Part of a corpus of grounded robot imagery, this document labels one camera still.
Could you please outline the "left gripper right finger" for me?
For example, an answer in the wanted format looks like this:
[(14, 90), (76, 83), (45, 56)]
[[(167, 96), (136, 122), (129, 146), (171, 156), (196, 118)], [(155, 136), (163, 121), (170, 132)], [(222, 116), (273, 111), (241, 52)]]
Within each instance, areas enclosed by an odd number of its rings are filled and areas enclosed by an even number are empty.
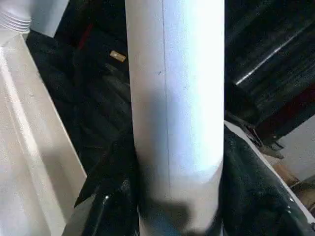
[(221, 208), (229, 236), (313, 236), (289, 191), (252, 147), (224, 129)]

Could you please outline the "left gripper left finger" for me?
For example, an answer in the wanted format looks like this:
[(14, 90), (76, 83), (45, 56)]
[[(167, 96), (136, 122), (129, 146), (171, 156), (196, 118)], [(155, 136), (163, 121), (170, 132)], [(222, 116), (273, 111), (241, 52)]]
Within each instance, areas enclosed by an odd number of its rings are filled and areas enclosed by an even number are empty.
[(88, 174), (63, 235), (138, 235), (138, 177), (133, 133), (128, 130)]

